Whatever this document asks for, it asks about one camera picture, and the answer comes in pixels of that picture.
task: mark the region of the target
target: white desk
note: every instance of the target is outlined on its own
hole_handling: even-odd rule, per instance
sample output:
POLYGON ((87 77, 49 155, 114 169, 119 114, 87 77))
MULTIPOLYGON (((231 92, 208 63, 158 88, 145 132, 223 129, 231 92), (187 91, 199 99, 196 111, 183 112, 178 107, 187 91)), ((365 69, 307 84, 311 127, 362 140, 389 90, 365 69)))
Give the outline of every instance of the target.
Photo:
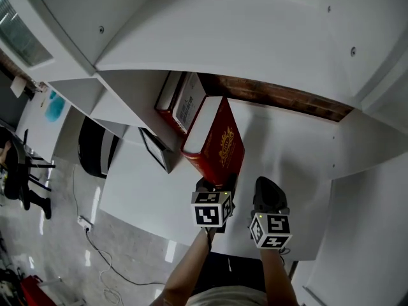
POLYGON ((65 101, 64 109, 57 121, 49 122, 45 118, 45 111, 50 102, 51 92, 51 89, 45 93, 37 92, 33 99, 27 102, 16 130, 17 136, 24 140, 24 132, 28 129, 27 145, 47 162, 51 162, 58 137, 71 108, 71 104, 65 101))
MULTIPOLYGON (((263 175, 286 193, 293 238, 288 259, 315 259, 323 237, 330 197, 336 123, 278 108, 229 101, 245 145, 233 217, 213 251, 258 258, 248 225, 256 179, 263 175)), ((182 158, 167 174, 143 145, 121 142, 103 189, 101 209, 145 231, 190 245, 191 192, 201 178, 182 158)))

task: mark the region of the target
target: red object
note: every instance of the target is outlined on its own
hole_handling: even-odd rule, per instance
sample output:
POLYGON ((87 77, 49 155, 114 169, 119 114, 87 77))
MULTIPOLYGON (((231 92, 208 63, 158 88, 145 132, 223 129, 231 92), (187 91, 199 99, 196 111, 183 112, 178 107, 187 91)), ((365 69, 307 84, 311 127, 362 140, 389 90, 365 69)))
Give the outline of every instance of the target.
POLYGON ((202 150, 197 154, 184 152, 186 140, 181 146, 181 153, 216 188, 221 188, 232 173, 239 175, 245 148, 227 98, 221 100, 202 150))
POLYGON ((30 275, 21 282, 25 300, 27 300, 29 306, 56 306, 50 297, 38 286, 41 282, 41 279, 36 275, 30 275))
POLYGON ((166 79, 166 81, 163 84, 163 88, 160 91, 159 97, 157 98, 156 105, 154 106, 154 109, 159 113, 159 115, 182 138, 186 137, 186 133, 180 127, 178 122, 173 118, 173 110, 174 110, 174 107, 175 107, 175 105, 177 103, 177 98, 179 97, 179 94, 180 94, 181 88, 183 86, 184 80, 186 79, 186 76, 187 76, 187 72, 183 71, 183 73, 181 74, 180 79, 178 80, 177 87, 176 87, 176 90, 174 91, 174 94, 173 94, 173 96, 171 98, 169 107, 167 109, 165 109, 165 110, 158 110, 157 109, 157 104, 159 103, 159 100, 160 100, 161 94, 163 92, 163 89, 166 86, 166 82, 167 82, 167 79, 166 79))

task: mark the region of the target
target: picture frame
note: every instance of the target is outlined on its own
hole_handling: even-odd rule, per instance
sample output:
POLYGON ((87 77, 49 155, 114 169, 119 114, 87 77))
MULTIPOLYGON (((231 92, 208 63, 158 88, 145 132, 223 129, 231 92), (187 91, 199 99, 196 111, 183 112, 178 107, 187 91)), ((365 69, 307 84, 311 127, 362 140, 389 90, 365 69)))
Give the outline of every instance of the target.
POLYGON ((147 152, 166 170, 167 173, 172 171, 171 157, 173 152, 161 142, 161 140, 154 136, 148 129, 139 127, 140 136, 147 149, 147 152))

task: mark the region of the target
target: person's hand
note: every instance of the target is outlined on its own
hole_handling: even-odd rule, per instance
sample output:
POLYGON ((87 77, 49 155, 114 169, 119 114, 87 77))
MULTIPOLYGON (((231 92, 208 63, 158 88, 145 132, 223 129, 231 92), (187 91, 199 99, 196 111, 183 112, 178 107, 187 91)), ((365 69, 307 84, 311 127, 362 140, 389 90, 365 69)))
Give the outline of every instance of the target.
POLYGON ((4 145, 4 150, 5 151, 8 151, 8 150, 10 150, 11 149, 11 141, 7 141, 6 142, 6 144, 4 145))

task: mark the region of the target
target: glossy floor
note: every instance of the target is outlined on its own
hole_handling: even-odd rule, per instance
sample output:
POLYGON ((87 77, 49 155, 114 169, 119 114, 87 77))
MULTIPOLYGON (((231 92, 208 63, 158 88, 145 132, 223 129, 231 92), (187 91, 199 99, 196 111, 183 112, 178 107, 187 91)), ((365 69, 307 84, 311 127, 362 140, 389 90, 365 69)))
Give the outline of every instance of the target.
MULTIPOLYGON (((116 270, 138 283, 166 282, 187 247, 142 231, 99 210, 105 181, 86 174, 81 166, 75 166, 73 177, 72 164, 60 159, 55 163, 57 168, 50 174, 48 170, 35 173, 42 182, 50 178, 47 185, 52 188, 49 193, 51 220, 45 220, 36 205, 25 211, 19 201, 1 200, 0 231, 13 264, 44 281, 61 277, 64 289, 58 288, 54 292, 64 294, 64 299, 69 302, 80 299, 88 305, 118 302, 112 294, 104 293, 105 286, 99 281, 99 273, 108 265, 94 251, 77 223, 75 187, 79 215, 94 223, 89 236, 99 249, 112 255, 116 270)), ((38 186, 30 187, 46 196, 38 186)), ((120 293, 125 306, 148 305, 163 288, 160 284, 135 286, 111 270, 102 275, 102 280, 120 293)))

